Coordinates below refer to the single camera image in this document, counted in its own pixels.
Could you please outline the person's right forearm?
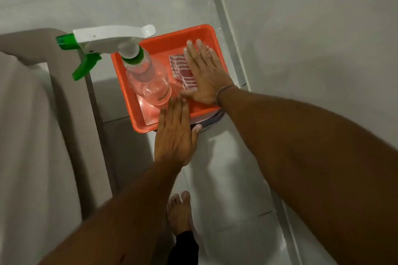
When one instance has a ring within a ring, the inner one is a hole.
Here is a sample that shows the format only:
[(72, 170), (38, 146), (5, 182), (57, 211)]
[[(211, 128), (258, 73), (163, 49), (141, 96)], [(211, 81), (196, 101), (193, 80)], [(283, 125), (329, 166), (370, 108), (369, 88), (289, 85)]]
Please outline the person's right forearm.
[(267, 183), (339, 265), (398, 265), (398, 150), (305, 102), (237, 87), (218, 105)]

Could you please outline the clear spray bottle green trigger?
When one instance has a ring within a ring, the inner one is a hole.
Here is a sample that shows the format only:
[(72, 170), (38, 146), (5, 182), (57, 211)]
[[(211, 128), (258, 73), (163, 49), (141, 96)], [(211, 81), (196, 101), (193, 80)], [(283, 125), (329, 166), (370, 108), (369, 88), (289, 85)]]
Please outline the clear spray bottle green trigger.
[(143, 27), (112, 25), (80, 28), (56, 37), (56, 41), (62, 50), (84, 53), (82, 62), (72, 73), (75, 81), (85, 77), (102, 59), (102, 54), (116, 53), (121, 56), (133, 91), (147, 103), (160, 106), (171, 95), (167, 71), (141, 45), (141, 41), (155, 34), (156, 29), (151, 24)]

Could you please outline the beige upholstered furniture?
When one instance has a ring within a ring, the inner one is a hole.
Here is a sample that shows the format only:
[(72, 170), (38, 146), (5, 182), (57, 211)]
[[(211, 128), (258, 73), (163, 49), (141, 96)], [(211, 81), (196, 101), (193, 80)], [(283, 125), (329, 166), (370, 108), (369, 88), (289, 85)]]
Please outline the beige upholstered furniture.
[(113, 196), (82, 59), (56, 28), (0, 35), (0, 265), (37, 265)]

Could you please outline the orange plastic tray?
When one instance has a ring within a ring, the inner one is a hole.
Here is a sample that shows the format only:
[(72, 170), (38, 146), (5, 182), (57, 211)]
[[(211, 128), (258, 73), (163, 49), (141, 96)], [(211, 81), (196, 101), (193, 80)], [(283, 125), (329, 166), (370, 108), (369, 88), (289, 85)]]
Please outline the orange plastic tray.
[[(149, 52), (150, 56), (165, 66), (171, 83), (172, 97), (177, 96), (183, 88), (182, 84), (172, 75), (169, 56), (183, 53), (183, 48), (186, 46), (186, 42), (188, 40), (195, 42), (196, 39), (201, 39), (205, 45), (214, 49), (221, 61), (223, 69), (228, 72), (216, 32), (214, 28), (208, 24), (148, 38), (141, 42), (142, 47)], [(121, 56), (114, 53), (111, 54), (111, 57), (133, 129), (138, 133), (155, 131), (158, 127), (160, 108), (145, 102), (141, 96), (138, 96), (133, 91), (127, 78), (126, 69), (123, 66)]]

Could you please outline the person's right hand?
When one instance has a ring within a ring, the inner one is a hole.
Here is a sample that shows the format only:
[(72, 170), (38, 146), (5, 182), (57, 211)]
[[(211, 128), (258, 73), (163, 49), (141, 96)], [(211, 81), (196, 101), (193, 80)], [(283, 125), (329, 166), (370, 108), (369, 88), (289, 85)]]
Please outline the person's right hand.
[(187, 64), (198, 86), (199, 97), (193, 100), (206, 105), (216, 105), (218, 104), (217, 99), (222, 92), (236, 86), (224, 68), (223, 70), (211, 70), (208, 67), (208, 46), (205, 46), (200, 39), (196, 40), (194, 46), (202, 56), (202, 68), (198, 68), (195, 64), (187, 60), (187, 47), (183, 50)]

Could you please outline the person's left hand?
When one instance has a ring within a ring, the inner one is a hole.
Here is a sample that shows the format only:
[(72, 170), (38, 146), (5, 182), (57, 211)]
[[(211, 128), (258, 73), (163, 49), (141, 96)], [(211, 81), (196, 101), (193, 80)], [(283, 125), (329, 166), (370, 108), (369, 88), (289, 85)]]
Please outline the person's left hand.
[(172, 125), (175, 98), (170, 98), (167, 105), (166, 125), (155, 138), (155, 162), (170, 162), (179, 167), (186, 166), (192, 159), (196, 148), (191, 147), (190, 112), (186, 99), (182, 98), (181, 125)]

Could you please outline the round stool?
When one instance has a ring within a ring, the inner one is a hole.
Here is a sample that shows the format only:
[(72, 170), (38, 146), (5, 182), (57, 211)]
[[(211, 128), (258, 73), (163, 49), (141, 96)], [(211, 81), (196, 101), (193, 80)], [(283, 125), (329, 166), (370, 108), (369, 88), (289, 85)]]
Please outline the round stool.
[(223, 110), (216, 110), (210, 113), (193, 117), (190, 119), (190, 128), (193, 129), (195, 126), (200, 125), (200, 132), (208, 130), (212, 125), (218, 123), (225, 115)]

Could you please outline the person's left forearm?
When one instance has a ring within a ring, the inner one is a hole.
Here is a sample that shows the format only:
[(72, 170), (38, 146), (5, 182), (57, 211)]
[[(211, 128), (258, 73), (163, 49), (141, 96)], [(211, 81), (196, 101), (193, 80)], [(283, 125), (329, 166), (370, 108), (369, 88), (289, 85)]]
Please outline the person's left forearm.
[(150, 265), (184, 162), (154, 164), (44, 257), (39, 265)]

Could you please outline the red white striped cloth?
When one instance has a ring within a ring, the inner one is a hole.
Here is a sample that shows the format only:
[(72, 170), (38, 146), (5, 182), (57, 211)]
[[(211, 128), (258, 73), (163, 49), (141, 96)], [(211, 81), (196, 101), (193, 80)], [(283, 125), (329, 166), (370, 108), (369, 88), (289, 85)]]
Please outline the red white striped cloth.
[(183, 53), (169, 56), (174, 78), (182, 84), (184, 90), (196, 91), (198, 86)]

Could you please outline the person's bare foot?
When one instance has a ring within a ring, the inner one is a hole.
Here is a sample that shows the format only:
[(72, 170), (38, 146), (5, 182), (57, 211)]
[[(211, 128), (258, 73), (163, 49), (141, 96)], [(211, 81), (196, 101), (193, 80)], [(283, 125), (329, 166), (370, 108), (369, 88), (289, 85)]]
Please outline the person's bare foot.
[(191, 196), (188, 191), (174, 194), (167, 204), (167, 221), (175, 237), (193, 231)]

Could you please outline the black trouser leg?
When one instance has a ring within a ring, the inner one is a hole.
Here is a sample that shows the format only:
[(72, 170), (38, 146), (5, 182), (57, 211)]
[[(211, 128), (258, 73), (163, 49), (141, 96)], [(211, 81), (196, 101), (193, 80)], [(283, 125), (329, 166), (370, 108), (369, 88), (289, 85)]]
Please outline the black trouser leg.
[(191, 230), (176, 236), (176, 243), (169, 253), (166, 265), (198, 265), (199, 246)]

